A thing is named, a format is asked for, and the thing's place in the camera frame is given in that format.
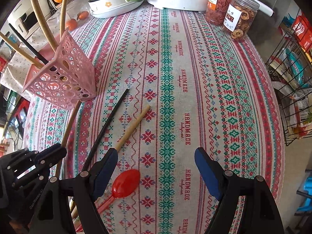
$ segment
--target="plastic jar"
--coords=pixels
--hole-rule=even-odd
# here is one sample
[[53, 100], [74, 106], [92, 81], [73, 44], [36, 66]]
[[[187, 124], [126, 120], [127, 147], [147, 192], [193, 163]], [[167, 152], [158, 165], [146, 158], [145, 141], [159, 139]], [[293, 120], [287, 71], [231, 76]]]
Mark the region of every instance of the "plastic jar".
[[208, 23], [222, 25], [231, 0], [209, 0], [205, 19]]
[[222, 31], [233, 40], [242, 40], [259, 7], [259, 3], [255, 0], [232, 0], [223, 22]]

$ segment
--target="floral cloth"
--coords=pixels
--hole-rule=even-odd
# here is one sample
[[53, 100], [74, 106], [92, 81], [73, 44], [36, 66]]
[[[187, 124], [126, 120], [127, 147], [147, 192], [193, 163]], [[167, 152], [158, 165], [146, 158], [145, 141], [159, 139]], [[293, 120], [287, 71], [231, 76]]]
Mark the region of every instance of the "floral cloth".
[[[232, 42], [204, 15], [160, 11], [148, 3], [108, 19], [94, 18], [74, 35], [95, 65], [98, 96], [82, 104], [68, 142], [64, 177], [79, 173], [114, 105], [129, 88], [96, 160], [145, 108], [150, 111], [119, 153], [111, 183], [136, 168], [141, 182], [101, 215], [110, 233], [204, 233], [217, 206], [194, 162], [205, 148], [224, 169], [262, 175], [279, 201], [284, 138], [278, 104], [263, 61], [248, 37]], [[33, 97], [25, 144], [60, 142], [70, 112]], [[111, 184], [103, 198], [111, 193]], [[231, 232], [243, 210], [239, 201]]]

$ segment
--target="basket with circular holes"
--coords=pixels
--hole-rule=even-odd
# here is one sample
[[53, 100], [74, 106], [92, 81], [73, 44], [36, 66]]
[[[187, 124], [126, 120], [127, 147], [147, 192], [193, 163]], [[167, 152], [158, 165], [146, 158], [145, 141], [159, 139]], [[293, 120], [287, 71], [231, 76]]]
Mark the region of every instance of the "basket with circular holes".
[[68, 30], [49, 63], [40, 70], [30, 67], [25, 90], [66, 110], [74, 108], [78, 100], [96, 97], [94, 66]]

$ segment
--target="red spoon handle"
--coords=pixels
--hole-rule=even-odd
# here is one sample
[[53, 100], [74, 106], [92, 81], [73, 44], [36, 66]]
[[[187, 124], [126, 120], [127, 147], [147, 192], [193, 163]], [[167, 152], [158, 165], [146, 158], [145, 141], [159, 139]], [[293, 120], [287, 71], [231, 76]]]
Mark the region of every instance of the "red spoon handle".
[[101, 205], [97, 208], [99, 214], [101, 214], [104, 210], [106, 210], [106, 209], [108, 208], [108, 206], [109, 206], [110, 204], [113, 203], [114, 200], [115, 200], [115, 197], [113, 197], [113, 196], [111, 195], [106, 201], [104, 201], [104, 203], [101, 204]]

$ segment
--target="blue gripper pad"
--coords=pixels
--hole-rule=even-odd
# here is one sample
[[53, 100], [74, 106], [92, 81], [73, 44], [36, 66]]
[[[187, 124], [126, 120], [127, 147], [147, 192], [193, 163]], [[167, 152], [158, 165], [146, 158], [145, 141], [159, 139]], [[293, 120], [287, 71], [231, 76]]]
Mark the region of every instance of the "blue gripper pad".
[[[197, 148], [195, 150], [194, 158], [195, 164], [197, 165], [197, 168], [202, 175], [202, 179], [204, 180], [209, 193], [211, 194], [211, 196], [215, 197], [218, 201], [220, 201], [222, 198], [222, 192], [219, 189], [219, 180], [217, 179], [218, 173], [214, 173], [212, 169], [213, 165], [215, 165], [214, 162], [216, 161], [211, 160], [203, 148]], [[221, 166], [220, 168], [221, 169], [216, 167], [218, 171], [223, 172], [223, 168]]]
[[94, 190], [91, 196], [93, 201], [95, 201], [98, 197], [101, 197], [105, 192], [108, 182], [110, 181], [110, 178], [118, 162], [117, 150], [110, 148], [103, 159], [99, 162], [96, 162], [93, 166], [95, 166], [97, 163], [101, 163], [102, 161], [104, 162], [104, 165], [94, 180]]

